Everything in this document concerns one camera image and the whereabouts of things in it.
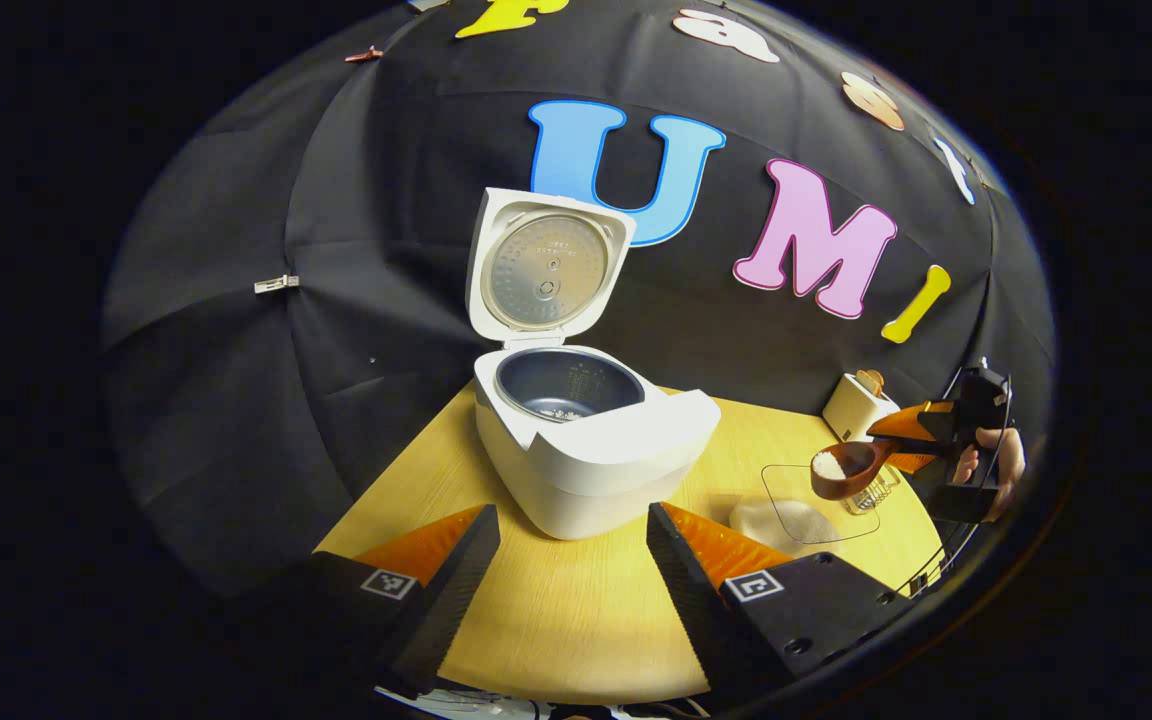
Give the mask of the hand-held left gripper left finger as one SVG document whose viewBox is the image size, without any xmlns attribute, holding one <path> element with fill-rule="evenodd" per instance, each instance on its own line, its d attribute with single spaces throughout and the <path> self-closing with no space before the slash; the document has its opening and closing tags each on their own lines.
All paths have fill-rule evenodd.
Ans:
<svg viewBox="0 0 1152 720">
<path fill-rule="evenodd" d="M 479 505 L 355 556 L 312 553 L 308 589 L 333 666 L 353 682 L 429 692 L 499 546 L 497 507 Z"/>
</svg>

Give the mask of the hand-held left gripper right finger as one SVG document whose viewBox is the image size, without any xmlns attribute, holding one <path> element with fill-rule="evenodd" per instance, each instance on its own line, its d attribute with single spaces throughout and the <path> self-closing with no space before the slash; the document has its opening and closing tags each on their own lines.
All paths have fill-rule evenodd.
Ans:
<svg viewBox="0 0 1152 720">
<path fill-rule="evenodd" d="M 721 707 L 835 666 L 914 606 L 836 553 L 791 559 L 667 502 L 649 507 L 646 547 Z"/>
</svg>

